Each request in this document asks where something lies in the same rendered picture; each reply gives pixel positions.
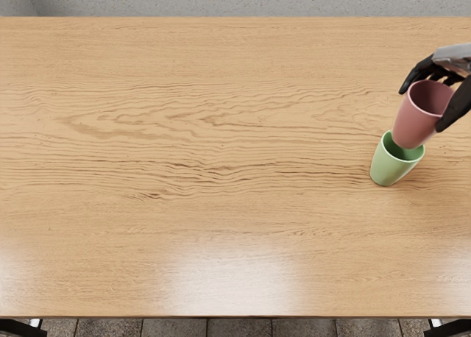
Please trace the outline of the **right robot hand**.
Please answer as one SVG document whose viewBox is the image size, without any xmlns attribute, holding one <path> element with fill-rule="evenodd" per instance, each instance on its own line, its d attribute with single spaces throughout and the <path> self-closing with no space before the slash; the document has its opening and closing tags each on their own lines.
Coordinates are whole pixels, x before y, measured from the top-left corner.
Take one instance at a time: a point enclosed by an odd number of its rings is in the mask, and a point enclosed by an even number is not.
<svg viewBox="0 0 471 337">
<path fill-rule="evenodd" d="M 398 93 L 403 95 L 413 82 L 425 79 L 443 79 L 442 84 L 447 86 L 459 83 L 435 126 L 440 133 L 471 110 L 471 42 L 437 48 L 410 70 Z"/>
</svg>

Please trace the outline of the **pink cup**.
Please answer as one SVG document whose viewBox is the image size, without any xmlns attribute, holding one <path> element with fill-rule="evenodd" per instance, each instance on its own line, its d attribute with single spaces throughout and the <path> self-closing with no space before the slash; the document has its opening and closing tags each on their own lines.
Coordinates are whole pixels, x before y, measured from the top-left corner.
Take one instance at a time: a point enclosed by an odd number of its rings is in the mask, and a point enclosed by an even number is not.
<svg viewBox="0 0 471 337">
<path fill-rule="evenodd" d="M 404 94 L 392 127 L 392 139 L 404 149 L 416 149 L 436 134 L 435 126 L 454 94 L 433 80 L 414 82 Z"/>
</svg>

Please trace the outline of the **green cup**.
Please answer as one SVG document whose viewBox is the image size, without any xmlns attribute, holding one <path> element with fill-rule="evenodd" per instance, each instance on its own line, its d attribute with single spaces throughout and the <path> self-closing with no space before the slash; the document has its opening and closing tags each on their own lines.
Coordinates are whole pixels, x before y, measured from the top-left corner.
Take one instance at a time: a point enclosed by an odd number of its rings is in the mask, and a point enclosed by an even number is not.
<svg viewBox="0 0 471 337">
<path fill-rule="evenodd" d="M 390 186 L 406 176 L 424 157 L 425 146 L 406 149 L 397 145 L 392 131 L 384 132 L 377 145 L 369 170 L 373 182 Z"/>
</svg>

